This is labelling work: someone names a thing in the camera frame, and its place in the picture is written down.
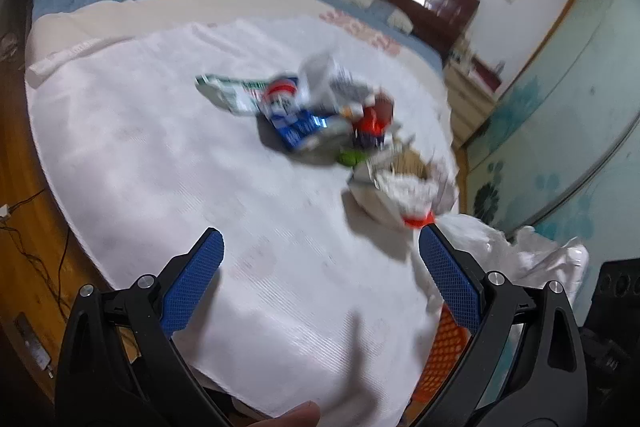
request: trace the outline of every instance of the textured blue pad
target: textured blue pad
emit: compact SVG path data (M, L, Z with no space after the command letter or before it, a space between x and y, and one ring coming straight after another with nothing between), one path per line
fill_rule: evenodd
M160 325L167 338L174 331L187 327L191 314L222 263L224 252L222 234L214 230L165 293Z
M438 236L423 227L418 240L420 257L447 303L456 324L476 333L480 326L478 293Z

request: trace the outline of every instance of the dark flower decal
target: dark flower decal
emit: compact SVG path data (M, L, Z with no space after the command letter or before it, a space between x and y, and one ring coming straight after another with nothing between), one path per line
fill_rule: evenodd
M476 192L474 199L474 216L490 225L498 210L498 188L492 183L486 183Z

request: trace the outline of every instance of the white bed sheet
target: white bed sheet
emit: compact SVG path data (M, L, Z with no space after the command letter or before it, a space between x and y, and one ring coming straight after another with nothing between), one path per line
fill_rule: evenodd
M127 287L216 227L226 243L220 274L174 336L187 362L268 415L314 399L322 425L394 425L442 304L415 235L374 223L348 195L345 169L291 160L268 128L212 106L193 77L263 78L332 48L394 95L417 146L455 176L448 108L424 89L438 93L438 74L404 48L391 58L311 16L142 38L116 26L106 40L68 38L73 49L27 74L38 154L87 254L111 285ZM91 27L84 36L95 37Z

